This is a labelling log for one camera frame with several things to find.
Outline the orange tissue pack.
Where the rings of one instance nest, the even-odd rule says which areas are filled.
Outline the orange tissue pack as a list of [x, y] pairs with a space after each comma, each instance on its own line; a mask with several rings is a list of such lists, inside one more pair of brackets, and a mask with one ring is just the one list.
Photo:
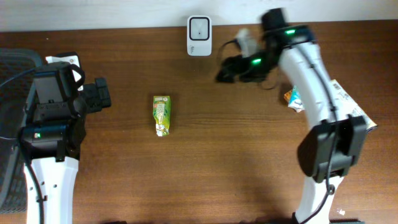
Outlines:
[[293, 93], [293, 90], [290, 90], [290, 91], [288, 91], [287, 93], [284, 94], [284, 100], [287, 103], [290, 103], [290, 99], [292, 97], [292, 93]]

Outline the teal tissue pack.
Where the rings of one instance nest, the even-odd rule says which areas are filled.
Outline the teal tissue pack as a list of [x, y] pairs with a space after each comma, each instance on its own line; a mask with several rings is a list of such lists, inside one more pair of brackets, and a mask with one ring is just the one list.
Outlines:
[[303, 102], [301, 100], [301, 96], [300, 96], [296, 86], [294, 86], [293, 89], [290, 91], [288, 107], [292, 108], [297, 113], [299, 113], [305, 109]]

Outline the green juice carton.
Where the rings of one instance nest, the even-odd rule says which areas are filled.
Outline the green juice carton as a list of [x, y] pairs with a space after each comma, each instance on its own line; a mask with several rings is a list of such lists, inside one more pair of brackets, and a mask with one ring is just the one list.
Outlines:
[[153, 117], [156, 134], [159, 137], [168, 135], [171, 117], [171, 99], [169, 96], [154, 96]]

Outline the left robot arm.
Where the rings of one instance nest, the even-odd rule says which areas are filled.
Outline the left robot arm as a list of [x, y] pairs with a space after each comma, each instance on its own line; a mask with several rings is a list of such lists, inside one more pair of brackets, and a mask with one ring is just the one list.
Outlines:
[[24, 158], [28, 223], [71, 223], [73, 191], [90, 113], [111, 106], [105, 78], [85, 82], [68, 62], [33, 70], [17, 145]]

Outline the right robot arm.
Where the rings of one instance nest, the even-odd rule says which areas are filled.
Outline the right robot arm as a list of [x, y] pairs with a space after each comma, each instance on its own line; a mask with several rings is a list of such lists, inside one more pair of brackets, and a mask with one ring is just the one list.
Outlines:
[[289, 25], [281, 8], [261, 17], [264, 46], [242, 29], [233, 42], [241, 53], [220, 61], [215, 80], [260, 83], [275, 68], [296, 86], [309, 132], [297, 148], [305, 175], [303, 193], [292, 223], [329, 223], [336, 190], [358, 163], [367, 135], [363, 116], [344, 110], [330, 82], [318, 42], [307, 25]]

